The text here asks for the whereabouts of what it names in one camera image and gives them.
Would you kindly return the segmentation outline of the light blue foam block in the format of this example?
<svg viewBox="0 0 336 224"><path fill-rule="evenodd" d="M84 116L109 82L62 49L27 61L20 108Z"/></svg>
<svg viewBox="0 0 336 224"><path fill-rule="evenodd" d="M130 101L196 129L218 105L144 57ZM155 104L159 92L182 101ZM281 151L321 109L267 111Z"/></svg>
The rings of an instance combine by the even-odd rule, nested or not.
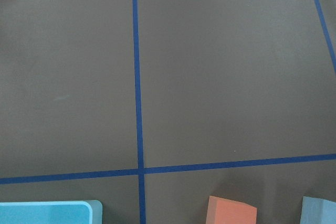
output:
<svg viewBox="0 0 336 224"><path fill-rule="evenodd" d="M302 200L301 224L334 224L335 202L304 196Z"/></svg>

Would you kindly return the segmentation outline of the orange foam block left side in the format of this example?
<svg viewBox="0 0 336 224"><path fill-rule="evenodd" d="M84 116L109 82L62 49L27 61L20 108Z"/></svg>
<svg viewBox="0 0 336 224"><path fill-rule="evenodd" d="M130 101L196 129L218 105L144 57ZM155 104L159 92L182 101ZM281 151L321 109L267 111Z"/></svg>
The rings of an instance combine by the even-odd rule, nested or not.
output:
<svg viewBox="0 0 336 224"><path fill-rule="evenodd" d="M256 224L257 208L243 202L210 196L206 224L251 223Z"/></svg>

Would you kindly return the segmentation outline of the blue plastic bin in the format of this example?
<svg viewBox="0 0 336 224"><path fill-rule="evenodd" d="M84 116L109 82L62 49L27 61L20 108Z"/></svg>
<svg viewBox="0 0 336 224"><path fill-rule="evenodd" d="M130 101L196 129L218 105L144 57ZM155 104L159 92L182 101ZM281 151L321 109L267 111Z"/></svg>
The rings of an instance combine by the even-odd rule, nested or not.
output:
<svg viewBox="0 0 336 224"><path fill-rule="evenodd" d="M102 223L98 200L2 202L1 223Z"/></svg>

